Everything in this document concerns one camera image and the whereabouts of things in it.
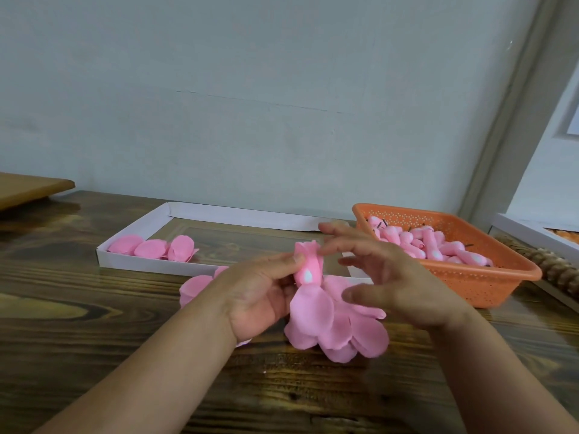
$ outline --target person's right hand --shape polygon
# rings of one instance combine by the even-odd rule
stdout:
[[[318,254],[351,252],[353,256],[342,257],[338,262],[363,270],[374,282],[346,289],[342,294],[344,301],[392,311],[424,330],[459,327],[474,311],[398,245],[377,241],[342,222],[320,223],[319,228],[334,237]]]

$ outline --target forearm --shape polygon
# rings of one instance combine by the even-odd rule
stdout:
[[[430,335],[470,434],[579,432],[575,419],[475,310],[459,328]]]
[[[200,295],[37,434],[178,433],[235,344],[218,300]]]

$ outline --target plastic basket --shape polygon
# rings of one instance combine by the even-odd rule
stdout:
[[[372,215],[386,220],[389,225],[401,226],[404,230],[423,224],[431,225],[436,230],[442,230],[449,242],[473,244],[468,250],[490,258],[495,267],[425,259],[420,259],[420,263],[476,308],[499,306],[521,281],[539,280],[542,276],[541,269],[533,262],[457,216],[377,204],[354,204],[352,211],[356,216],[357,228],[376,240],[366,221]]]

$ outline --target cluster of pink petals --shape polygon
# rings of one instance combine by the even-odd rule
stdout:
[[[199,251],[189,236],[180,235],[169,244],[161,239],[144,240],[137,234],[129,234],[115,240],[108,252],[146,259],[166,259],[173,262],[188,262]]]
[[[181,285],[179,288],[179,304],[181,305],[181,309],[185,307],[187,303],[189,303],[192,299],[199,295],[199,292],[203,291],[208,284],[213,282],[215,277],[221,274],[224,270],[229,268],[228,266],[220,266],[217,267],[215,270],[215,274],[213,277],[210,275],[198,275],[196,277],[192,277],[187,280],[184,284]],[[249,343],[251,340],[243,341],[237,344],[236,347]]]
[[[488,257],[467,251],[467,245],[462,242],[447,242],[442,231],[435,230],[429,225],[402,231],[402,227],[389,226],[385,220],[377,216],[370,216],[368,225],[379,240],[399,245],[407,255],[416,259],[493,266]]]
[[[289,304],[290,321],[284,329],[289,342],[300,350],[319,344],[334,362],[349,362],[358,352],[379,357],[389,343],[378,321],[386,313],[343,301],[342,292],[353,283],[348,277],[324,277],[318,248],[316,241],[295,244],[295,253],[303,254],[306,262],[294,274],[298,290]]]

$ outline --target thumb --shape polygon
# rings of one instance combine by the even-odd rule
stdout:
[[[272,280],[277,280],[298,272],[305,261],[306,257],[303,254],[284,256],[264,262],[261,271],[263,275],[270,277]]]
[[[384,285],[355,285],[342,292],[346,303],[359,304],[371,308],[390,309],[392,304],[391,290]]]

